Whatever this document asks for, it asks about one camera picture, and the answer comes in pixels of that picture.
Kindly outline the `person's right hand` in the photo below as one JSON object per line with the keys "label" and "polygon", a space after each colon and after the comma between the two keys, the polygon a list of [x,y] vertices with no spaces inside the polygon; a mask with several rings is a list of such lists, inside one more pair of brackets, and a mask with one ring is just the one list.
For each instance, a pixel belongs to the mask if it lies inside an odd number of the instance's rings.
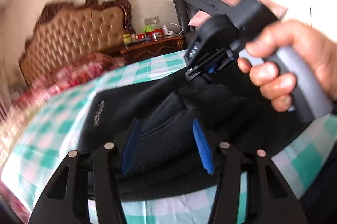
{"label": "person's right hand", "polygon": [[[246,44],[252,57],[266,58],[278,48],[292,46],[306,61],[322,89],[336,100],[336,43],[314,28],[296,20],[275,22],[262,31],[255,41]],[[265,62],[252,66],[245,58],[238,59],[240,70],[249,74],[251,82],[260,88],[263,97],[271,101],[273,108],[284,112],[292,104],[291,92],[295,88],[295,76],[279,75],[276,64]]]}

